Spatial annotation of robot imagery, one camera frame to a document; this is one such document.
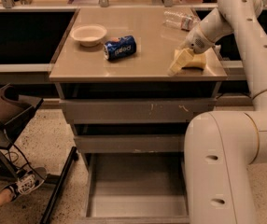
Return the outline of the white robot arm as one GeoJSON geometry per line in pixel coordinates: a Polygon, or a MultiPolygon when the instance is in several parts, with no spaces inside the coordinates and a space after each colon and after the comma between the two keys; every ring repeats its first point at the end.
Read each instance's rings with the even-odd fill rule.
{"type": "Polygon", "coordinates": [[[257,17],[261,0],[218,0],[179,46],[170,75],[224,35],[235,37],[253,102],[251,111],[195,117],[184,140],[190,224],[257,224],[246,167],[267,162],[267,34],[257,17]]]}

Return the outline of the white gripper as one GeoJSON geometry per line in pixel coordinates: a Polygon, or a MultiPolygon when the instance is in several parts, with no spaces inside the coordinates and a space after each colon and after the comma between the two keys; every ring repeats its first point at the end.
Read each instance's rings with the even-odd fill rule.
{"type": "Polygon", "coordinates": [[[205,53],[215,44],[215,30],[197,25],[187,34],[184,41],[175,50],[175,56],[168,69],[168,75],[174,76],[190,63],[195,54],[205,53]]]}

